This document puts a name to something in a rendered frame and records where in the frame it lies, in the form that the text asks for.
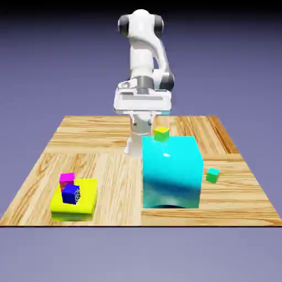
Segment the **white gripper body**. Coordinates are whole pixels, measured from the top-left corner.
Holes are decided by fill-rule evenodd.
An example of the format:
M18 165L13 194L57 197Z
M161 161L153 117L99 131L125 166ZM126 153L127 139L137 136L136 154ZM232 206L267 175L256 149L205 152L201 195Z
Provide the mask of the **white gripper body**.
M148 94L138 94L136 88L116 89L113 108L120 114L171 111L171 92L152 89L148 92Z

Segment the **small yellow-green cube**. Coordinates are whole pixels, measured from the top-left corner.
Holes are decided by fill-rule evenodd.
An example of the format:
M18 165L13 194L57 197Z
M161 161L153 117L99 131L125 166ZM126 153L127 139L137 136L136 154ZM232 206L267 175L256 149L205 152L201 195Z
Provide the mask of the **small yellow-green cube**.
M169 139L170 130L166 127L157 127L154 129L154 140L158 142L166 142Z

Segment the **small green cube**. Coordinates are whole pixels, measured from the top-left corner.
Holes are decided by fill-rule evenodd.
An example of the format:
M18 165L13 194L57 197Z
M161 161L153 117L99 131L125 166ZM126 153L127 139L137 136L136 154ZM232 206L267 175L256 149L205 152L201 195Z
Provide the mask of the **small green cube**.
M216 183L218 176L219 176L220 170L219 169L215 169L215 168L208 168L207 170L207 175L206 175L206 181L210 182L210 183Z

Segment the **small magenta cube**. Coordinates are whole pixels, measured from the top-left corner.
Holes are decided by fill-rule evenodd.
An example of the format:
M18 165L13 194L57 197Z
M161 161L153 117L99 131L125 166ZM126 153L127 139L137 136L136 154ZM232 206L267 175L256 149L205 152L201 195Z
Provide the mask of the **small magenta cube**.
M74 172L60 174L59 186L60 186L61 191L64 190L66 185L74 185L74 180L75 180Z

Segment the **small blue cube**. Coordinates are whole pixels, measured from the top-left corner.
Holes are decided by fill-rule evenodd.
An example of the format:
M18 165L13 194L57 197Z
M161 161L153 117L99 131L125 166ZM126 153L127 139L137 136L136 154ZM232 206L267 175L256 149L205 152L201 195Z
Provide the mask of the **small blue cube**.
M67 184L61 192L63 203L76 205L80 199L80 187Z

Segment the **large cyan box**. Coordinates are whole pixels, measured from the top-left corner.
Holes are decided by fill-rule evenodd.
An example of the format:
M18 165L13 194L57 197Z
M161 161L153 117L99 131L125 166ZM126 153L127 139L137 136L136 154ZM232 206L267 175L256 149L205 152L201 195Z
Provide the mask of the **large cyan box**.
M198 208L203 169L194 136L143 137L143 208Z

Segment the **large yellow box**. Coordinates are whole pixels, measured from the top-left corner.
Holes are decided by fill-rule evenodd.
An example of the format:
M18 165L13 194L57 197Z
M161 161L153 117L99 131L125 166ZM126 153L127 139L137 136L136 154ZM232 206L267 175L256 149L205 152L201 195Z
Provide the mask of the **large yellow box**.
M98 195L97 179L76 178L74 184L80 188L76 205L63 203L60 185L57 185L50 201L53 221L92 221Z

